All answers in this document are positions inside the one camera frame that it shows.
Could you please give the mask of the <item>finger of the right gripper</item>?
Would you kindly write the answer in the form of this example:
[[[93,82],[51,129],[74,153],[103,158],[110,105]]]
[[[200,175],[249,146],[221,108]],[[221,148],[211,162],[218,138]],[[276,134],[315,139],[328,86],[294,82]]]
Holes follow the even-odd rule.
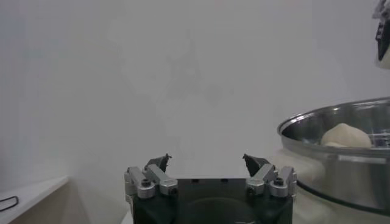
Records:
[[[375,40],[377,42],[377,60],[385,61],[389,52],[389,0],[379,0],[372,14],[378,20]]]

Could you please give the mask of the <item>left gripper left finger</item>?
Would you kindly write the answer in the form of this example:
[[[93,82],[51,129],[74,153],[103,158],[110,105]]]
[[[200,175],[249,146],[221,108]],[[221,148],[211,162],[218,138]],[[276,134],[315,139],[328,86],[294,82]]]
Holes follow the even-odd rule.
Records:
[[[158,193],[173,196],[178,193],[178,180],[169,177],[165,172],[170,155],[165,154],[158,158],[152,158],[140,169],[133,166],[124,172],[125,199],[133,197],[150,199]]]

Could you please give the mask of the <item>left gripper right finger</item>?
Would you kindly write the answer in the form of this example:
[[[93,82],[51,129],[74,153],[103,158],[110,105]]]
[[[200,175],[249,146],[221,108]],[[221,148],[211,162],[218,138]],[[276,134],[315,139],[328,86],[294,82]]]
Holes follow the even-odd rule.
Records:
[[[264,158],[243,155],[250,177],[246,179],[249,195],[263,195],[268,192],[276,198],[295,198],[297,174],[293,167],[283,166],[280,170]]]

